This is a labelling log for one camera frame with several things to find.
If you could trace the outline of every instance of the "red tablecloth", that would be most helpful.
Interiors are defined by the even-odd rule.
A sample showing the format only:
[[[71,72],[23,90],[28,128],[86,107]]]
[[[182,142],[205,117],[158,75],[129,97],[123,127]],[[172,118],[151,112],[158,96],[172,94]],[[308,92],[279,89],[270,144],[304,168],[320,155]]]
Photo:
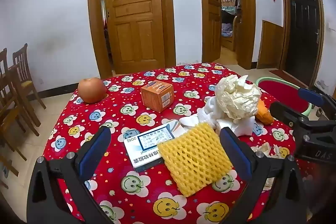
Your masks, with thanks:
[[[202,63],[118,76],[105,81],[108,97],[90,105],[83,102],[75,91],[49,137],[44,156],[47,160],[59,159],[69,151],[77,151],[101,125],[108,125],[111,130],[110,146],[95,174],[85,184],[114,223],[217,223],[234,205],[245,186],[234,170],[216,185],[210,184],[185,198],[164,164],[139,174],[133,170],[123,143],[123,133],[130,129],[144,132],[165,123],[167,119],[194,114],[197,108],[204,106],[207,97],[214,96],[218,81],[231,74],[236,73],[218,64]],[[174,86],[175,100],[162,113],[142,104],[140,88],[154,79]],[[267,107],[274,101],[267,93],[263,93],[261,98]],[[184,113],[175,114],[173,110],[176,106],[180,106]],[[146,121],[145,124],[137,122],[140,115],[148,116],[148,119],[141,119]],[[295,143],[290,128],[278,121],[262,128],[255,126],[257,134],[252,134],[253,141],[249,136],[240,139],[249,146],[268,142],[271,147],[276,144],[293,153]],[[285,148],[280,150],[284,154],[287,151]],[[301,161],[299,164],[304,177],[311,173],[310,164]],[[121,184],[126,176],[126,179],[132,179],[135,191],[128,190],[129,187],[125,189]],[[82,218],[63,181],[60,181],[60,187],[73,215]],[[260,195],[252,218],[260,214],[268,195],[269,191]]]

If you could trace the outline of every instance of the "orange cardboard box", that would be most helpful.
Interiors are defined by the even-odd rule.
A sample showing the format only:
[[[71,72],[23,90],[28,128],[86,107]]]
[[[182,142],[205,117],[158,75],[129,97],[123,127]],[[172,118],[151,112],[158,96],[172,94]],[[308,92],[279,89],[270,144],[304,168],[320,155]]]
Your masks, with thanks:
[[[154,80],[141,87],[141,98],[144,106],[160,113],[174,101],[173,85]]]

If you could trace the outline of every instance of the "small box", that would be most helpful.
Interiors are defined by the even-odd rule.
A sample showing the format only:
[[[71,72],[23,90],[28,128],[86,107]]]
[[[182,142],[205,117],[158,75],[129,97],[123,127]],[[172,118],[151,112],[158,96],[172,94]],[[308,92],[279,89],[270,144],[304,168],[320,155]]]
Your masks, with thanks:
[[[124,144],[134,170],[141,172],[163,163],[164,160],[159,153],[157,144],[179,137],[185,132],[186,130],[178,120],[171,120],[144,133],[125,139]]]
[[[141,88],[143,105],[157,112],[164,111],[174,101],[172,84],[154,80]]]

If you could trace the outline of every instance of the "foam fruit net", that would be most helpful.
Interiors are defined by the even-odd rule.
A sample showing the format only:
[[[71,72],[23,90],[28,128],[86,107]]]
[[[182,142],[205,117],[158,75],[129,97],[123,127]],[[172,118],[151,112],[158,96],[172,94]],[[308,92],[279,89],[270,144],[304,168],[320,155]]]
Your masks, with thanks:
[[[157,147],[185,197],[217,181],[232,169],[218,135],[207,123],[200,123]]]

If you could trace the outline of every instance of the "blue gripper pad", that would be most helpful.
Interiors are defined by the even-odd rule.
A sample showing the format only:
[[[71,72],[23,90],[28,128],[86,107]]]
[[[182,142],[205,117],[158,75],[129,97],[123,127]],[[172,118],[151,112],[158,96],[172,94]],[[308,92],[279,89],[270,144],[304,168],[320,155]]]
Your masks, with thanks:
[[[303,100],[306,100],[307,102],[310,102],[311,104],[315,106],[323,107],[324,105],[323,96],[312,90],[301,88],[298,90],[298,95]]]
[[[76,166],[79,179],[84,182],[91,179],[102,156],[111,142],[111,131],[108,127],[101,127],[94,137],[83,144],[78,151]]]
[[[241,142],[230,128],[224,127],[220,131],[220,143],[229,157],[238,175],[245,181],[252,178],[252,154],[251,148]]]

